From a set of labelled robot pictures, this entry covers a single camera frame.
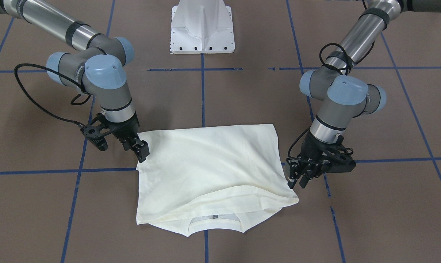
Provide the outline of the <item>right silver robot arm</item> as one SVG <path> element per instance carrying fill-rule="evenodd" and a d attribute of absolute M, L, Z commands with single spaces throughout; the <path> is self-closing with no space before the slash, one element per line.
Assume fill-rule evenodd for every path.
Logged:
<path fill-rule="evenodd" d="M 134 48 L 124 37 L 110 38 L 45 0 L 0 0 L 0 14 L 35 25 L 77 51 L 55 52 L 41 69 L 50 79 L 75 88 L 79 95 L 95 96 L 102 109 L 89 123 L 60 118 L 80 128 L 100 151 L 113 135 L 139 163 L 149 156 L 149 145 L 138 135 L 140 128 L 124 66 L 134 59 Z"/>

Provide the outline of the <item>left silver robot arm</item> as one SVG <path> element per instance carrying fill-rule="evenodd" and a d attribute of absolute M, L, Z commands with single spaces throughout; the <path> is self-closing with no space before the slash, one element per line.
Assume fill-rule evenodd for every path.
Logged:
<path fill-rule="evenodd" d="M 386 92 L 350 76 L 351 70 L 371 52 L 377 36 L 404 12 L 441 13 L 441 0 L 365 0 L 365 10 L 341 43 L 326 58 L 319 54 L 321 67 L 308 70 L 300 79 L 300 91 L 322 101 L 311 126 L 300 138 L 300 153 L 287 156 L 288 186 L 305 188 L 325 173 L 347 173 L 356 166 L 353 149 L 345 147 L 344 132 L 350 121 L 381 110 Z"/>

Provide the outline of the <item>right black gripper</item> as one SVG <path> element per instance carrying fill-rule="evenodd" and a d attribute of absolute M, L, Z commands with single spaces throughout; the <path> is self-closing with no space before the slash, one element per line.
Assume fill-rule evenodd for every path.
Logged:
<path fill-rule="evenodd" d="M 149 156 L 149 145 L 146 141 L 139 139 L 137 135 L 140 123 L 137 113 L 124 122 L 109 122 L 112 134 L 122 143 L 124 150 L 132 150 L 137 156 L 139 163 L 143 163 Z"/>

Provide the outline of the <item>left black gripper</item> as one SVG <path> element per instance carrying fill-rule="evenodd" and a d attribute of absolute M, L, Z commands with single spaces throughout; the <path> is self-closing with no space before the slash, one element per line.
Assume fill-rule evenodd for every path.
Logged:
<path fill-rule="evenodd" d="M 344 137 L 337 134 L 336 142 L 326 143 L 318 140 L 309 130 L 304 130 L 295 142 L 304 136 L 300 154 L 294 159 L 286 158 L 289 167 L 288 186 L 293 189 L 297 182 L 301 188 L 305 188 L 313 178 L 319 178 L 324 172 L 321 171 L 323 150 L 331 145 L 343 145 Z"/>

